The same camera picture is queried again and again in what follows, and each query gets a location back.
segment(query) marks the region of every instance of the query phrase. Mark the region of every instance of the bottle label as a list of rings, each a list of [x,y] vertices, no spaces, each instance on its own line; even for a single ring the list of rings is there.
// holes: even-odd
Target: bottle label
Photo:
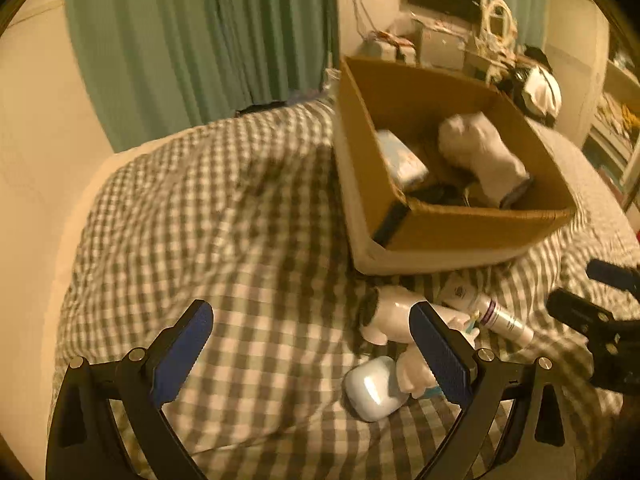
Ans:
[[[523,324],[505,311],[494,300],[490,301],[480,323],[506,339],[516,340],[524,330]]]
[[[440,300],[449,306],[471,313],[478,301],[478,291],[461,276],[453,273],[440,293]]]

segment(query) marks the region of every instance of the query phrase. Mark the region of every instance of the bed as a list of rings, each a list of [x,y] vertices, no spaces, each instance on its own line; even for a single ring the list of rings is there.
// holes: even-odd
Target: bed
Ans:
[[[333,120],[332,102],[320,99],[192,128],[110,159],[76,208],[58,255],[43,352],[53,398],[73,356],[97,363],[148,346],[201,298],[214,309],[212,337],[164,413],[205,474],[414,478],[458,407],[443,397],[410,400],[369,424],[351,412],[342,378],[372,356],[402,350],[372,348],[358,334],[371,286],[401,283],[431,299],[446,275],[370,278],[353,269]],[[491,347],[502,359],[543,354],[560,367],[583,479],[610,444],[622,396],[588,385],[585,338],[552,320],[544,302],[564,286],[619,319],[638,316],[628,294],[590,282],[584,267],[594,257],[635,265],[640,247],[580,151],[531,124],[578,213],[520,258],[463,272],[536,332],[520,351],[481,332],[477,348]],[[503,403],[498,410],[476,476],[490,463],[508,409]],[[136,468],[149,475],[117,403],[114,411]]]

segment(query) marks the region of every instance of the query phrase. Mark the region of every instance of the white bottle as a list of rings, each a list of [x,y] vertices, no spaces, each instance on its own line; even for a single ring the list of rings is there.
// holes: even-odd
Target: white bottle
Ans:
[[[360,319],[362,337],[374,345],[383,346],[388,341],[410,344],[414,342],[409,329],[411,307],[421,301],[427,301],[417,292],[404,286],[383,285],[377,287],[378,302],[370,319]],[[436,304],[431,305],[447,326],[453,319],[463,327],[471,318],[462,314],[461,309],[453,310]]]
[[[533,339],[530,327],[455,272],[449,276],[438,299],[440,303],[470,315],[477,312],[478,323],[521,347],[527,346]]]

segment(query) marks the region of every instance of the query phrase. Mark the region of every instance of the white stuffed toy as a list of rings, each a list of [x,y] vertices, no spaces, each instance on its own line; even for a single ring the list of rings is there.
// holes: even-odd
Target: white stuffed toy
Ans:
[[[478,328],[474,328],[470,332],[465,332],[465,325],[469,321],[469,316],[462,312],[453,311],[458,316],[443,316],[441,314],[445,307],[433,305],[433,309],[438,313],[442,320],[447,323],[449,328],[459,330],[469,344],[473,347],[476,337],[480,333]],[[404,352],[400,354],[396,363],[396,378],[398,379],[398,387],[402,393],[411,394],[414,399],[418,399],[424,395],[429,388],[437,386],[438,382],[434,377],[427,361],[422,357],[420,349],[415,345],[409,345]]]
[[[369,320],[360,320],[360,333],[370,343],[384,346],[388,341],[413,343],[409,331],[409,311],[425,297],[404,286],[385,285],[376,288],[378,302]]]
[[[529,188],[532,178],[504,145],[500,133],[479,112],[455,115],[438,130],[438,149],[453,166],[471,171],[494,207],[507,208]]]

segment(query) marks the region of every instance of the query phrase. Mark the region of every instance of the open cardboard box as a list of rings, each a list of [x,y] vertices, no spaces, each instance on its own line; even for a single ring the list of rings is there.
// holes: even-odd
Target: open cardboard box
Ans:
[[[462,75],[375,59],[344,58],[335,152],[356,268],[416,274],[475,267],[522,254],[575,213],[561,173],[522,113],[495,89]],[[464,186],[437,147],[438,126],[482,111],[534,183],[511,210],[430,205],[392,183],[376,140],[388,128],[427,165],[430,179]],[[382,247],[374,240],[381,240]]]

